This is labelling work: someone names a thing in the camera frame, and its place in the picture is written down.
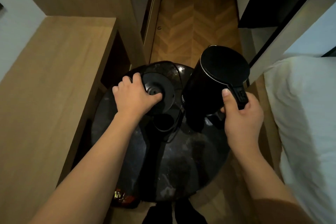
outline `white bed sheet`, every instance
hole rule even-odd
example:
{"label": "white bed sheet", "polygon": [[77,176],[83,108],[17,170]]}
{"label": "white bed sheet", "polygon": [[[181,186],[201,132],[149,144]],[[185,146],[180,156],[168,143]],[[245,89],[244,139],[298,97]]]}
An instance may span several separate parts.
{"label": "white bed sheet", "polygon": [[316,223],[336,223],[336,57],[291,57],[264,73],[285,183]]}

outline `wooden floor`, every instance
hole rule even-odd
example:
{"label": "wooden floor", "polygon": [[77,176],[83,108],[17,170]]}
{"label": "wooden floor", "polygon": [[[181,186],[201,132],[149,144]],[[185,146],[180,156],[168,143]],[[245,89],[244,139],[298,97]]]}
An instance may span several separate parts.
{"label": "wooden floor", "polygon": [[242,53],[235,0],[162,0],[151,63],[194,67],[211,44]]}
{"label": "wooden floor", "polygon": [[[162,0],[150,61],[170,60],[194,67],[211,44],[241,53],[237,25],[234,0]],[[230,155],[215,179],[190,198],[208,224],[246,223],[244,216],[250,215],[249,210],[241,209],[248,203],[239,196],[246,191],[239,191],[234,162]],[[105,223],[141,224],[151,205],[154,204],[142,202],[134,210],[114,209]]]}

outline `person's right arm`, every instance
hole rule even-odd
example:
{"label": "person's right arm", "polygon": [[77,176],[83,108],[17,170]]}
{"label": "person's right arm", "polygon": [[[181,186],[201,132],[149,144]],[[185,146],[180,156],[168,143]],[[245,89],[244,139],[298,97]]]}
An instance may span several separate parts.
{"label": "person's right arm", "polygon": [[259,150],[263,110],[257,98],[247,93],[248,104],[244,110],[238,110],[236,100],[228,89],[224,89],[222,95],[227,140],[242,167],[261,222],[312,223]]}

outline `hand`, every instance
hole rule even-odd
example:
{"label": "hand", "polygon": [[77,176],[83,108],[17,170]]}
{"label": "hand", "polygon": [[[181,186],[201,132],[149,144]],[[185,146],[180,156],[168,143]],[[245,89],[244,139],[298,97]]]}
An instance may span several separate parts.
{"label": "hand", "polygon": [[162,93],[149,95],[142,85],[139,73],[133,75],[133,83],[128,76],[123,77],[118,86],[112,88],[118,113],[141,119],[156,103],[162,100]]}
{"label": "hand", "polygon": [[237,158],[251,152],[259,152],[258,137],[264,120],[264,113],[257,98],[251,93],[246,94],[249,102],[243,110],[238,110],[230,90],[222,91],[224,107],[221,111],[226,113],[225,133]]}

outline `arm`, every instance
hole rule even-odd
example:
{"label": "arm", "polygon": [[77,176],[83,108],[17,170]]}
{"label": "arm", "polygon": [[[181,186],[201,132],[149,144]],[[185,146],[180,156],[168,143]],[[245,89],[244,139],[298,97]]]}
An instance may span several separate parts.
{"label": "arm", "polygon": [[132,132],[142,116],[162,99],[148,95],[140,74],[113,87],[118,112],[110,126],[56,188],[31,220],[42,223],[102,223],[111,203]]}
{"label": "arm", "polygon": [[243,176],[262,223],[311,223],[295,197],[260,153],[258,137],[263,110],[253,94],[244,110],[229,90],[223,90],[225,133],[240,163]]}

